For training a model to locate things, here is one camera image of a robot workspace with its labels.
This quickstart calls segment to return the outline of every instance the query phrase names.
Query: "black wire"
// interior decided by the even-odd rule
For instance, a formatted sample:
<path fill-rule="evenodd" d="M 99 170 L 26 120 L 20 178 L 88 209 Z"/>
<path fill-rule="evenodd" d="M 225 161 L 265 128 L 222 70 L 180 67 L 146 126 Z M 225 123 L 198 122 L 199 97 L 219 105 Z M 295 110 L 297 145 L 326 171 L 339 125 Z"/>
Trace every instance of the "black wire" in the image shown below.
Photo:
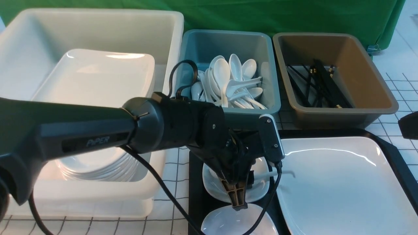
<path fill-rule="evenodd" d="M 192 84 L 191 85 L 187 85 L 187 86 L 182 86 L 180 88 L 177 89 L 176 92 L 176 98 L 178 98 L 178 96 L 181 95 L 181 92 L 183 91 L 183 89 L 191 87 L 195 82 L 197 82 L 197 75 L 198 75 L 198 70 L 197 70 L 197 65 L 196 63 L 194 63 L 192 60 L 189 59 L 185 59 L 182 60 L 180 62 L 178 62 L 174 67 L 173 70 L 170 73 L 170 78 L 168 80 L 168 87 L 170 88 L 169 92 L 168 92 L 168 97 L 171 96 L 171 94 L 173 93 L 173 76 L 174 73 L 176 72 L 177 68 L 181 65 L 181 64 L 189 64 L 192 69 L 193 69 L 193 78 L 192 78 Z"/>
<path fill-rule="evenodd" d="M 145 159 L 143 159 L 139 154 L 137 154 L 134 150 L 132 150 L 128 146 L 121 146 L 120 148 L 123 149 L 128 154 L 130 154 L 136 160 L 138 160 L 146 169 L 148 169 L 151 172 L 151 174 L 155 177 L 157 182 L 160 184 L 163 191 L 167 194 L 168 198 L 174 203 L 174 205 L 177 207 L 177 209 L 180 211 L 180 213 L 184 216 L 184 218 L 187 220 L 187 222 L 191 225 L 191 227 L 196 231 L 196 233 L 198 233 L 199 235 L 205 235 L 200 230 L 200 228 L 194 223 L 192 218 L 186 213 L 186 211 L 179 204 L 179 202 L 176 200 L 176 198 L 171 194 L 170 190 L 167 188 L 166 184 L 161 179 L 161 177 L 158 175 L 158 173 L 155 171 L 155 169 Z M 250 235 L 257 228 L 257 226 L 259 225 L 259 223 L 263 219 L 264 214 L 267 211 L 268 205 L 271 203 L 271 201 L 274 198 L 274 195 L 276 194 L 277 187 L 279 185 L 279 182 L 280 182 L 280 179 L 281 179 L 281 176 L 282 176 L 281 168 L 282 168 L 281 163 L 276 164 L 276 169 L 277 169 L 278 176 L 277 176 L 277 179 L 274 183 L 274 187 L 272 189 L 270 197 L 267 199 L 266 203 L 264 204 L 263 210 L 261 211 L 261 213 L 258 216 L 257 220 L 255 221 L 254 225 L 247 232 L 245 232 L 243 235 Z M 35 219 L 35 222 L 38 225 L 38 227 L 41 229 L 41 231 L 43 233 L 45 233 L 45 235 L 53 235 L 53 233 L 48 230 L 48 228 L 42 222 L 41 217 L 39 216 L 39 213 L 38 213 L 38 211 L 36 209 L 36 206 L 35 206 L 35 200 L 33 198 L 33 190 L 32 190 L 32 193 L 31 193 L 28 201 L 29 201 L 29 207 L 31 209 L 32 215 L 33 215 L 33 217 Z"/>
<path fill-rule="evenodd" d="M 161 179 L 161 177 L 158 175 L 158 173 L 155 171 L 155 169 L 145 159 L 143 159 L 139 154 L 137 154 L 134 150 L 132 150 L 128 146 L 121 146 L 121 149 L 123 149 L 125 152 L 132 155 L 136 160 L 138 160 L 141 164 L 143 164 L 146 169 L 148 169 L 151 172 L 151 174 L 155 177 L 157 182 L 160 184 L 163 191 L 167 194 L 168 198 L 174 203 L 174 205 L 177 207 L 177 209 L 180 211 L 180 213 L 184 216 L 184 218 L 187 220 L 187 222 L 191 225 L 191 227 L 196 231 L 196 233 L 198 233 L 199 235 L 205 235 L 200 230 L 200 228 L 194 223 L 192 218 L 187 214 L 187 212 L 183 209 L 183 207 L 181 207 L 181 205 L 178 203 L 176 198 L 171 194 L 170 190 L 167 188 L 166 184 Z M 263 210 L 261 211 L 261 214 L 259 215 L 259 217 L 255 221 L 254 225 L 247 232 L 245 232 L 243 235 L 250 235 L 257 228 L 257 226 L 260 224 L 261 220 L 263 219 L 264 214 L 267 211 L 267 207 L 271 203 L 271 201 L 273 200 L 274 195 L 276 194 L 276 191 L 277 191 L 277 187 L 279 186 L 279 182 L 280 182 L 280 179 L 281 179 L 281 176 L 282 176 L 282 169 L 281 168 L 282 168 L 281 162 L 276 164 L 276 169 L 277 169 L 278 176 L 277 176 L 276 182 L 274 184 L 273 190 L 270 194 L 270 198 L 268 198 L 267 201 L 266 201 L 266 204 L 264 204 Z"/>
<path fill-rule="evenodd" d="M 36 209 L 36 206 L 35 206 L 35 200 L 33 198 L 33 190 L 32 190 L 31 195 L 29 196 L 28 201 L 29 201 L 29 207 L 31 209 L 33 218 L 35 219 L 35 222 L 38 225 L 38 227 L 41 229 L 41 231 L 45 233 L 45 235 L 54 235 L 51 231 L 48 230 L 48 228 L 42 222 L 41 217 L 39 216 L 38 210 Z"/>

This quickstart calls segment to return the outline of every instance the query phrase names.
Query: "square white plate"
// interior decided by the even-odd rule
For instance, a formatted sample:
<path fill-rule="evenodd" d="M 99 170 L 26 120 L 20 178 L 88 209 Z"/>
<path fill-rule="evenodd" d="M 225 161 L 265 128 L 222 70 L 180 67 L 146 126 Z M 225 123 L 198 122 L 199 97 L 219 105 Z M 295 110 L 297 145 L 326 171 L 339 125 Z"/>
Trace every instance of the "square white plate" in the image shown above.
<path fill-rule="evenodd" d="M 131 98 L 151 94 L 154 67 L 148 54 L 70 50 L 32 100 L 119 108 Z"/>
<path fill-rule="evenodd" d="M 282 139 L 277 195 L 293 235 L 411 235 L 418 216 L 366 137 Z"/>

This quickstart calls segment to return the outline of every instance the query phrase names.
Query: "white plate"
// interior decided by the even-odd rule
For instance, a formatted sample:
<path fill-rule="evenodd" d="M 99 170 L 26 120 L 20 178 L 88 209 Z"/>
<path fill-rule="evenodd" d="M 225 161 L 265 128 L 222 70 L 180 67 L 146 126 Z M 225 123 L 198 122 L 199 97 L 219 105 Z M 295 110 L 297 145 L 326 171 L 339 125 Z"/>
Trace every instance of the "white plate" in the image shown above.
<path fill-rule="evenodd" d="M 120 148 L 107 148 L 96 152 L 62 158 L 57 161 L 70 172 L 85 174 L 109 167 L 123 158 L 125 154 L 125 151 Z"/>
<path fill-rule="evenodd" d="M 282 139 L 277 195 L 293 235 L 412 235 L 418 216 L 366 137 Z"/>
<path fill-rule="evenodd" d="M 130 164 L 125 170 L 116 169 L 112 173 L 107 173 L 94 178 L 79 178 L 73 175 L 65 174 L 63 177 L 66 180 L 88 180 L 88 181 L 107 181 L 107 182 L 125 182 L 133 178 L 138 168 L 139 162 Z"/>
<path fill-rule="evenodd" d="M 148 54 L 74 49 L 68 51 L 43 82 L 33 101 L 122 107 L 153 91 L 155 61 Z M 60 159 L 69 171 L 87 173 L 114 164 L 126 153 L 110 148 Z"/>
<path fill-rule="evenodd" d="M 72 174 L 71 172 L 62 171 L 62 174 L 66 178 L 80 179 L 80 180 L 100 180 L 100 181 L 114 181 L 115 178 L 119 178 L 121 174 L 133 174 L 136 172 L 138 162 L 132 158 L 125 161 L 123 165 L 117 168 L 112 168 L 109 171 L 101 171 L 100 174 L 89 175 L 89 174 Z"/>
<path fill-rule="evenodd" d="M 268 165 L 264 157 L 257 158 L 251 169 L 254 170 L 254 174 L 268 172 Z M 231 203 L 218 177 L 214 177 L 212 174 L 216 174 L 213 171 L 211 173 L 211 171 L 212 170 L 210 170 L 206 164 L 203 164 L 202 179 L 206 191 L 209 193 L 209 195 L 219 201 Z M 263 198 L 268 192 L 270 186 L 269 182 L 269 179 L 263 179 L 254 184 L 251 189 L 247 189 L 245 193 L 245 201 L 249 203 L 258 201 Z"/>
<path fill-rule="evenodd" d="M 248 204 L 247 209 L 234 210 L 231 206 L 210 212 L 203 220 L 201 230 L 206 235 L 241 235 L 248 231 L 257 220 L 262 208 Z M 251 235 L 278 235 L 277 229 L 266 212 Z"/>
<path fill-rule="evenodd" d="M 105 168 L 102 168 L 100 170 L 97 171 L 90 171 L 90 172 L 86 172 L 86 173 L 78 173 L 78 172 L 74 172 L 69 170 L 68 168 L 66 168 L 61 161 L 56 161 L 57 162 L 57 166 L 61 169 L 62 172 L 65 172 L 67 174 L 70 175 L 74 175 L 74 176 L 79 176 L 79 177 L 95 177 L 95 176 L 99 176 L 99 175 L 103 175 L 105 173 L 109 173 L 114 171 L 117 168 L 120 167 L 126 167 L 129 163 L 135 162 L 136 160 L 131 157 L 130 155 L 124 155 L 123 157 L 121 157 L 120 159 L 118 159 L 114 164 L 111 164 Z"/>

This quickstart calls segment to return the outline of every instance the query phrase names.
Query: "plastic container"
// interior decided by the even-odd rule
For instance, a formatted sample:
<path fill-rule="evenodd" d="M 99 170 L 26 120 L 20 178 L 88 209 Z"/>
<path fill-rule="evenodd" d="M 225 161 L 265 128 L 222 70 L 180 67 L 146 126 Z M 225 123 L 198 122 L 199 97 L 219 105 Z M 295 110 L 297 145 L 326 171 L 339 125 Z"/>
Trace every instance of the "plastic container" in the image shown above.
<path fill-rule="evenodd" d="M 0 35 L 0 97 L 30 100 L 72 49 L 150 54 L 155 59 L 154 91 L 168 93 L 183 25 L 183 15 L 170 11 L 25 10 Z M 162 176 L 166 154 L 143 157 Z M 66 181 L 52 161 L 42 169 L 34 196 L 41 216 L 144 218 L 159 187 L 142 165 L 130 182 Z M 11 200 L 7 214 L 31 212 L 27 204 L 18 207 Z"/>
<path fill-rule="evenodd" d="M 154 90 L 168 94 L 183 27 L 183 15 L 173 11 L 25 10 L 0 35 L 0 96 L 29 100 L 72 49 L 150 54 L 155 59 Z"/>
<path fill-rule="evenodd" d="M 364 128 L 380 115 L 398 110 L 398 102 L 355 37 L 336 33 L 278 33 L 274 35 L 273 43 L 298 128 Z M 314 58 L 320 59 L 325 66 L 336 66 L 332 79 L 353 108 L 301 105 L 293 92 L 286 66 L 294 66 L 307 74 L 301 65 L 312 65 Z"/>
<path fill-rule="evenodd" d="M 241 63 L 248 59 L 257 62 L 255 77 L 263 77 L 260 87 L 264 89 L 260 103 L 268 109 L 224 108 L 225 118 L 231 128 L 254 129 L 261 114 L 275 114 L 281 107 L 273 45 L 269 36 L 254 32 L 190 30 L 183 36 L 179 60 L 190 59 L 199 70 L 205 71 L 214 57 L 222 55 L 228 60 L 231 54 L 236 54 Z M 181 66 L 177 77 L 176 89 L 191 84 L 190 66 Z M 189 90 L 184 90 L 182 94 L 190 97 Z"/>

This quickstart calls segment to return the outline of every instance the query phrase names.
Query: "green cloth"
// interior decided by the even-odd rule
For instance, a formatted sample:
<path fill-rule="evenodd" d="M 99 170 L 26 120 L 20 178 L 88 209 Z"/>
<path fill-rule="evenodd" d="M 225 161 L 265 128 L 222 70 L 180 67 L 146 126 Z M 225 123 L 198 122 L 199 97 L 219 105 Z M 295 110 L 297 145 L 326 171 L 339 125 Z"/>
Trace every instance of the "green cloth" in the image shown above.
<path fill-rule="evenodd" d="M 334 32 L 389 46 L 405 0 L 1 0 L 7 25 L 27 8 L 135 8 L 184 14 L 185 31 Z"/>

